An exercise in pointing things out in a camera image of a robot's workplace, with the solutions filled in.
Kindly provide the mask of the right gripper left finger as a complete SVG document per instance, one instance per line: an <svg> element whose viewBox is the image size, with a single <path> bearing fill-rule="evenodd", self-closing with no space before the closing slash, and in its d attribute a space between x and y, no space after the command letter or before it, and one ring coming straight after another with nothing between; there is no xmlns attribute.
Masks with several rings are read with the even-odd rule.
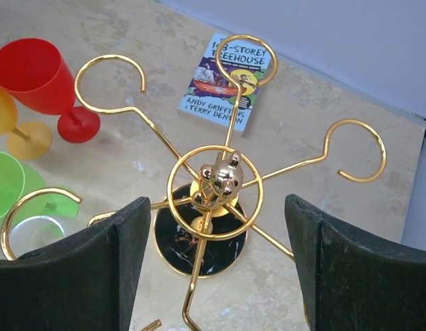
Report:
<svg viewBox="0 0 426 331"><path fill-rule="evenodd" d="M0 330L128 330L150 200L60 241L0 260Z"/></svg>

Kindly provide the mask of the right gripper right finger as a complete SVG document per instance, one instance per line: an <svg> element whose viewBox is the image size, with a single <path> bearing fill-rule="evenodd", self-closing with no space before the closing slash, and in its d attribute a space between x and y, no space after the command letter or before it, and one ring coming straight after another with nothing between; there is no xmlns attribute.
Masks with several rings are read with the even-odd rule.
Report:
<svg viewBox="0 0 426 331"><path fill-rule="evenodd" d="M284 213L311 330L426 330L426 251L295 194L286 196Z"/></svg>

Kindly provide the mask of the gold wine glass rack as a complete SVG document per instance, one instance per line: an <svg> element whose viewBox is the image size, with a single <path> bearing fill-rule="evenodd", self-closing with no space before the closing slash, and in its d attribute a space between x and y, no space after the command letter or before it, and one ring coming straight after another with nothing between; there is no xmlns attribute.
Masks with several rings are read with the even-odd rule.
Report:
<svg viewBox="0 0 426 331"><path fill-rule="evenodd" d="M133 66L141 77L141 92L146 92L147 79L145 77L145 72L136 61L120 54L104 54L83 64L74 78L75 95L87 110L97 114L119 114L125 112L134 112L138 114L177 159L177 162L169 173L166 186L166 200L162 203L153 204L152 208L160 210L168 208L172 213L172 216L176 219L176 222L186 232L189 232L193 237L196 237L199 240L194 258L194 265L190 274L190 284L187 289L187 294L182 308L182 319L186 326L191 330L199 329L199 326L190 316L190 308L196 290L197 281L199 279L199 272L205 254L205 248L208 242L233 239L234 237L246 232L248 229L252 229L290 259L294 258L294 253L289 248L285 247L273 236L266 233L254 223L260 214L264 201L264 181L286 172L326 160L329 155L329 146L332 135L337 128L343 125L355 125L367 130L373 136L379 147L381 160L377 170L368 177L356 177L344 170L338 170L337 173L339 176L354 183L369 183L382 175L387 163L385 144L375 129L360 120L342 119L333 123L327 129L323 140L323 150L321 155L303 160L264 176L260 175L255 165L244 154L241 154L239 151L230 147L239 103L243 94L243 87L237 80L233 79L230 74L224 71L220 57L224 45L231 41L241 39L260 44L266 48L272 58L272 71L264 79L257 83L258 87L264 86L270 82L277 73L278 58L274 53L273 48L264 40L249 34L235 34L225 38L216 49L216 65L221 74L238 88L225 142L222 145L201 146L190 150L186 154L180 154L167 137L156 127L155 123L138 107L126 106L112 109L99 108L89 104L81 94L80 84L85 72L98 63L113 59L124 61ZM194 182L197 184L198 188L187 198L174 199L172 194L174 178L181 167L184 167L193 176ZM257 202L251 216L245 217L232 205L231 202L237 198L241 189L248 188L252 185L256 185L258 188ZM230 232L212 234L210 232L210 223L214 211L219 208L223 208L233 214L239 221L241 221L241 227Z"/></svg>

